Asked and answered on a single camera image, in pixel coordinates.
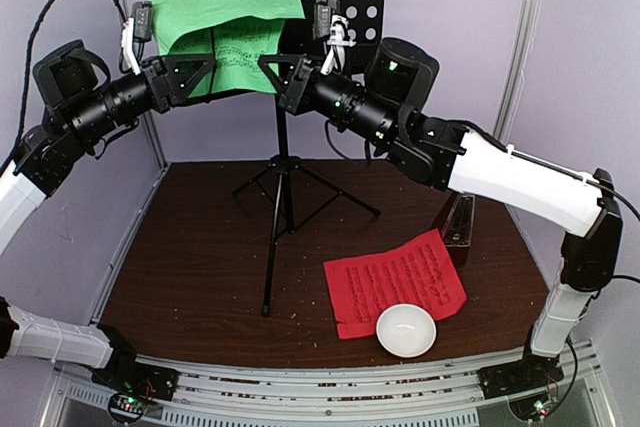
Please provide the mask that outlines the green sheet music paper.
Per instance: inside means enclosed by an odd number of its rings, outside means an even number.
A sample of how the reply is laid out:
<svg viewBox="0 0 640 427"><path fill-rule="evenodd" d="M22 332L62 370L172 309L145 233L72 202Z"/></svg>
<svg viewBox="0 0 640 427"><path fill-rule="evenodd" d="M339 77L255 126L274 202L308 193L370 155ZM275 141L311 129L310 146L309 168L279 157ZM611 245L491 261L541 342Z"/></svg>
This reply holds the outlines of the green sheet music paper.
<svg viewBox="0 0 640 427"><path fill-rule="evenodd" d="M214 54L192 98L230 90L273 94L258 65L278 52L285 22L305 17L301 0L149 0L159 54Z"/></svg>

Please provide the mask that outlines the red sheet music paper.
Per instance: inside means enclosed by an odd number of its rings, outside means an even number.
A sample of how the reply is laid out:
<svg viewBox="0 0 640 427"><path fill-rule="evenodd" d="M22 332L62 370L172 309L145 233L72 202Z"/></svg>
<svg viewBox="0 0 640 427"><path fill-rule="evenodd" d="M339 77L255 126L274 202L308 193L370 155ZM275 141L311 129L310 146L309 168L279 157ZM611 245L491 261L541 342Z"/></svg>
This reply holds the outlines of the red sheet music paper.
<svg viewBox="0 0 640 427"><path fill-rule="evenodd" d="M416 305L440 321L467 301L437 230L387 252L328 261L324 272L341 340L374 335L381 313L396 304Z"/></svg>

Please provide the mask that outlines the red wooden metronome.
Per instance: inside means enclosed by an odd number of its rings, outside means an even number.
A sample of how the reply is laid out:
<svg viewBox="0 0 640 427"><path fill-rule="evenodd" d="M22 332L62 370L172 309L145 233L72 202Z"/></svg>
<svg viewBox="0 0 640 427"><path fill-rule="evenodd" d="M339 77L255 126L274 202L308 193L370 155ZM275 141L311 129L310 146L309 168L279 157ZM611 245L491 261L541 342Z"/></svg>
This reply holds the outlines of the red wooden metronome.
<svg viewBox="0 0 640 427"><path fill-rule="evenodd" d="M472 194L452 193L431 225L436 229L456 268L463 267L471 248L476 198Z"/></svg>

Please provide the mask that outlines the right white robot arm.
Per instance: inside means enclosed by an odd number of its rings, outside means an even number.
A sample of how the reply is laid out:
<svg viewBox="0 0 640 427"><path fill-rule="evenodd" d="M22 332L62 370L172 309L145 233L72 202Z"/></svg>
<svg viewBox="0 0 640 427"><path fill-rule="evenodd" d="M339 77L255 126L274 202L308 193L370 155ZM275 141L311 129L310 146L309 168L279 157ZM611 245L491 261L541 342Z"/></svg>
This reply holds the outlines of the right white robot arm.
<svg viewBox="0 0 640 427"><path fill-rule="evenodd" d="M575 172L517 151L465 120L422 111L439 65L418 46L380 41L362 82L303 54L263 55L260 69L292 115L315 111L339 130L369 142L416 183L492 199L542 217L565 232L562 264L529 336L529 353L513 366L519 387L551 371L590 297L613 278L623 219L610 175Z"/></svg>

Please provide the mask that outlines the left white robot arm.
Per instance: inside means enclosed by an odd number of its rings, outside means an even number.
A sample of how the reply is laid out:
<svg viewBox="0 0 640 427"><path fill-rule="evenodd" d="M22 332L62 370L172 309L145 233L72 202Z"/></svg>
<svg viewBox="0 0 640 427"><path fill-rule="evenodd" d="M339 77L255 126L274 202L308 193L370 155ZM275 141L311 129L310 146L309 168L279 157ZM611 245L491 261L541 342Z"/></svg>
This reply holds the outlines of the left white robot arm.
<svg viewBox="0 0 640 427"><path fill-rule="evenodd" d="M129 73L109 71L82 41L72 41L28 70L45 104L41 123L18 139L1 175L1 246L50 198L85 155L135 129L142 114L183 106L216 69L213 54L155 56ZM135 349L113 328L80 326L1 303L1 355L75 363L104 371L123 391L144 380Z"/></svg>

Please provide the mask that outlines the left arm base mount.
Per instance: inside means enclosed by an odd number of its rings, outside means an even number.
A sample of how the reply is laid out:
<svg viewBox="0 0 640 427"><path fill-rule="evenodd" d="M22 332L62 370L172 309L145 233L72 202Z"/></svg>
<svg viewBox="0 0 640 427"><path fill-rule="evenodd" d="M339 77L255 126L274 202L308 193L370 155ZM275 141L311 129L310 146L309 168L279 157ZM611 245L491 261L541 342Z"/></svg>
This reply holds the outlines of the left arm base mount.
<svg viewBox="0 0 640 427"><path fill-rule="evenodd" d="M138 361L135 348L114 327L97 328L106 335L112 354L104 368L91 369L92 381L115 391L107 403L107 412L115 422L130 426L157 400L173 399L177 370Z"/></svg>

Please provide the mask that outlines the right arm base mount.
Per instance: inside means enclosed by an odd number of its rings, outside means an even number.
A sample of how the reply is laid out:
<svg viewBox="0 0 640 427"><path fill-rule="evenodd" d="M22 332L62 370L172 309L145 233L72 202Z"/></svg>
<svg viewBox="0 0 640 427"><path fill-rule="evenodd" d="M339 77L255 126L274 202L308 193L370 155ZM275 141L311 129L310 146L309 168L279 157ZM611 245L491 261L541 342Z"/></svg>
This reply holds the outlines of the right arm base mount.
<svg viewBox="0 0 640 427"><path fill-rule="evenodd" d="M484 367L478 371L478 380L485 399L513 397L509 410L521 421L542 421L548 417L559 401L558 382L564 372L557 364L526 364L515 361Z"/></svg>

